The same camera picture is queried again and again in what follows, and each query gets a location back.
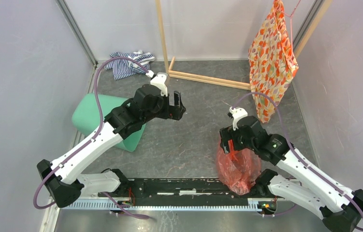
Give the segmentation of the red plastic trash bag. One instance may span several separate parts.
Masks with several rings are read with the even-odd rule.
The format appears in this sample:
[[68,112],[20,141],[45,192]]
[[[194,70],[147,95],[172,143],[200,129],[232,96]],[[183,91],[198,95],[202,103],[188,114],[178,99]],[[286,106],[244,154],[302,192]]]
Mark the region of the red plastic trash bag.
[[219,180],[237,195],[245,195],[261,174],[261,159],[250,149],[224,153],[220,147],[216,154]]

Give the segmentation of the green plastic trash bin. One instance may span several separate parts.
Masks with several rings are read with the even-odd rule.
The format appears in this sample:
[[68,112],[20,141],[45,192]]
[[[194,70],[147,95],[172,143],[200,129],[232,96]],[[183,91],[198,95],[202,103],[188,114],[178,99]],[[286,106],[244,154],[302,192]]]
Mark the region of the green plastic trash bin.
[[[124,101],[127,100],[126,98],[103,94],[99,94],[98,97],[103,116],[106,116],[113,108],[120,106]],[[99,126],[100,113],[96,104],[95,95],[93,93],[85,95],[80,101],[73,113],[72,123],[74,127],[85,137],[89,136]],[[135,151],[141,140],[144,130],[145,125],[143,125],[140,130],[134,132],[124,141],[115,145],[115,147],[128,152]]]

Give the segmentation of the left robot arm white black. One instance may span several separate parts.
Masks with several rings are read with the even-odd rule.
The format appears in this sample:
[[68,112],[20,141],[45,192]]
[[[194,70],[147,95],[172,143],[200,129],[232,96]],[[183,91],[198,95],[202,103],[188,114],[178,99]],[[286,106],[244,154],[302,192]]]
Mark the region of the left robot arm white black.
[[179,91],[174,92],[174,104],[157,86],[146,84],[134,97],[102,117],[101,124],[72,150],[53,161],[42,160],[37,169],[42,185],[60,208],[74,203],[81,195],[99,192],[122,197],[128,183],[113,171],[83,174],[83,170],[111,147],[121,143],[154,118],[180,120],[186,108]]

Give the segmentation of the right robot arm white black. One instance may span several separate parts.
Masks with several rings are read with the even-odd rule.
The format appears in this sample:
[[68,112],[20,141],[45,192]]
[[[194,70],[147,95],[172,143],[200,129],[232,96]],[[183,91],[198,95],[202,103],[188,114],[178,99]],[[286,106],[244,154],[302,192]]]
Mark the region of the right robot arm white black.
[[221,128],[220,147],[249,149],[261,160],[286,171],[299,184],[266,169],[256,179],[255,190],[261,197],[271,194],[285,198],[316,215],[332,232],[352,232],[363,221],[363,190],[352,190],[328,176],[311,163],[299,149],[279,134],[268,134],[254,116],[228,113],[232,125]]

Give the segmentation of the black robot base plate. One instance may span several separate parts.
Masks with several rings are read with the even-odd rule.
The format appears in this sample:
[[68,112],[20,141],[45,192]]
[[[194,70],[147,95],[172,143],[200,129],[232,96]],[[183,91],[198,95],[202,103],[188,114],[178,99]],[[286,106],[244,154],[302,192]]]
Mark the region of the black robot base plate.
[[109,195],[131,199],[136,206],[248,206],[249,199],[275,198],[256,186],[238,195],[217,178],[134,178]]

